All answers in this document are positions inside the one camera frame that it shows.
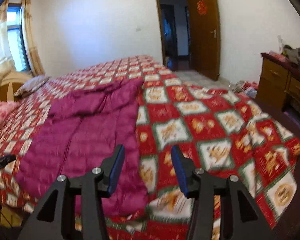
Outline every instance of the purple garment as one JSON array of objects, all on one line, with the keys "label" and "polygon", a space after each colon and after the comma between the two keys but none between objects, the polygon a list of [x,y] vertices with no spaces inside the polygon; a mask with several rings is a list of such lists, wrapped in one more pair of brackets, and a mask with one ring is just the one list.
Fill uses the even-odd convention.
[{"label": "purple garment", "polygon": [[[16,181],[29,195],[40,198],[57,176],[84,175],[125,147],[125,161],[113,196],[103,199],[106,216],[125,216],[144,209],[147,189],[138,173],[135,135],[143,81],[123,80],[92,90],[77,90],[56,101],[22,159]],[[76,210],[81,203],[76,201]]]}]

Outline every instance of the silver screw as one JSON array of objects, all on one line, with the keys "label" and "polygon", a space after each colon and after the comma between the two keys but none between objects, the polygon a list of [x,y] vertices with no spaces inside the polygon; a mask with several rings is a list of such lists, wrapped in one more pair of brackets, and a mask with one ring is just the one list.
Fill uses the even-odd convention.
[{"label": "silver screw", "polygon": [[204,169],[203,168],[197,168],[197,169],[194,170],[194,172],[196,174],[204,174]]},{"label": "silver screw", "polygon": [[93,169],[92,169],[92,173],[93,173],[93,174],[99,174],[99,173],[101,173],[101,171],[102,171],[102,169],[99,168],[99,167],[96,167],[96,168],[93,168]]},{"label": "silver screw", "polygon": [[238,178],[237,175],[231,175],[230,180],[233,181],[233,182],[237,182],[239,180],[239,178]]},{"label": "silver screw", "polygon": [[58,176],[57,180],[60,181],[60,182],[63,182],[63,181],[66,180],[66,178],[67,177],[65,175],[60,175],[60,176]]}]

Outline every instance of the open door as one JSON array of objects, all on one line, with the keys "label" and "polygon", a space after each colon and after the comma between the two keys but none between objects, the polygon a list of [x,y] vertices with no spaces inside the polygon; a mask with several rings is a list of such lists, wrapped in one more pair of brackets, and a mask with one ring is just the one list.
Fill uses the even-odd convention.
[{"label": "open door", "polygon": [[218,80],[220,19],[218,0],[189,0],[191,67]]}]

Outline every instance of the checkered blanket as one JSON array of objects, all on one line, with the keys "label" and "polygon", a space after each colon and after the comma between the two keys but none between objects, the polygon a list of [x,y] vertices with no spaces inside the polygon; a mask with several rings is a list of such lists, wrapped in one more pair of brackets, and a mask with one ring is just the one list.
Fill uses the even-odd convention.
[{"label": "checkered blanket", "polygon": [[[149,204],[127,218],[108,218],[110,239],[185,239],[193,201],[178,188],[170,155],[174,144],[213,175],[238,175],[274,227],[297,189],[293,171],[300,141],[246,96],[182,82],[148,56],[77,70],[23,99],[0,130],[0,156],[17,156],[0,171],[1,202],[33,211],[38,200],[24,192],[14,176],[54,100],[72,90],[131,78],[145,81],[137,98],[136,136]],[[216,196],[213,239],[218,239],[219,227]]]}]

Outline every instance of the wooden headboard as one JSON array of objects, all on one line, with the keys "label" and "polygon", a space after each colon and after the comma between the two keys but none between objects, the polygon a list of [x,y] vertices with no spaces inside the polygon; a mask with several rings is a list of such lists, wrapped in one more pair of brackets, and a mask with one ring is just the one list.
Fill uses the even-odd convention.
[{"label": "wooden headboard", "polygon": [[18,101],[20,98],[16,98],[13,94],[32,76],[12,71],[0,81],[0,101]]}]

